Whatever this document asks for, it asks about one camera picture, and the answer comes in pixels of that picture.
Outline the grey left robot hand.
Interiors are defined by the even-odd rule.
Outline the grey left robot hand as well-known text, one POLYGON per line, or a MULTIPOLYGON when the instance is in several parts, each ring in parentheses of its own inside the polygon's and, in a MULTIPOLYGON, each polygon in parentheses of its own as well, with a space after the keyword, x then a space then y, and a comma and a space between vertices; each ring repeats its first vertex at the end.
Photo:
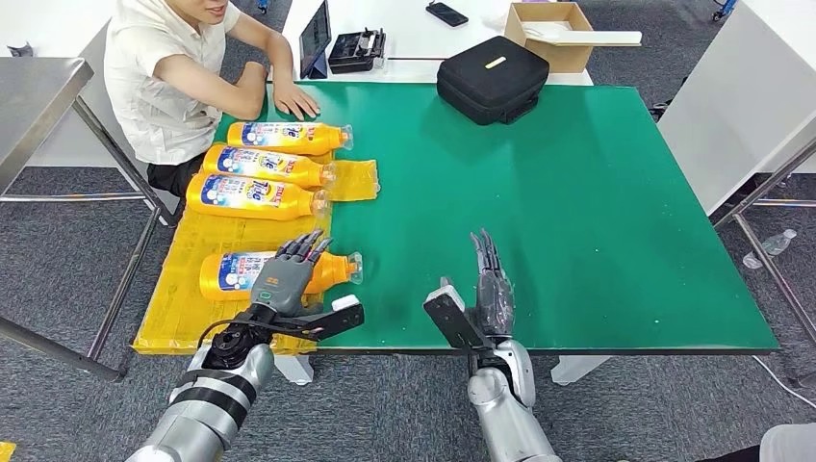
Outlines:
POLYGON ((259 318, 277 314, 293 318, 302 309, 301 297, 315 265, 331 238, 323 230, 302 234, 279 246, 266 260, 250 291, 248 312, 259 318))

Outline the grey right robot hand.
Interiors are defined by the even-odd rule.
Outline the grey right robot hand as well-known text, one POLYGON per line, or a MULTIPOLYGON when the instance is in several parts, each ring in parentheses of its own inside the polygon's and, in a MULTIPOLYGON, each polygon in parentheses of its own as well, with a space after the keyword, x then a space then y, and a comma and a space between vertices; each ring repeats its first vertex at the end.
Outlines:
POLYGON ((470 233, 477 263, 476 303, 464 307, 452 283, 441 280, 442 305, 431 313, 437 327, 455 348, 498 345, 513 337, 515 299, 491 234, 470 233))

